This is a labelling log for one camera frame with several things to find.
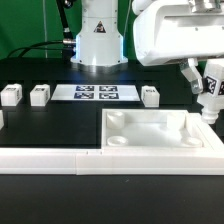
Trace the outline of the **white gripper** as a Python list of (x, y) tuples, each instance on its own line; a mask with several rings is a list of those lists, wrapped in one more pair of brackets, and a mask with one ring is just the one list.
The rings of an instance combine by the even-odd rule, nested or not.
[(132, 10), (139, 62), (152, 66), (183, 59), (180, 70), (192, 93), (202, 93), (197, 59), (224, 56), (224, 0), (133, 0)]

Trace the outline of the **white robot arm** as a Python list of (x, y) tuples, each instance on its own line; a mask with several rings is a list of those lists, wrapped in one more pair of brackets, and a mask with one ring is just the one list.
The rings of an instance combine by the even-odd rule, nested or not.
[[(224, 57), (224, 0), (133, 0), (133, 40), (144, 66), (178, 63), (192, 92), (203, 91), (199, 60)], [(118, 0), (82, 0), (82, 29), (71, 61), (87, 71), (127, 62), (117, 29)]]

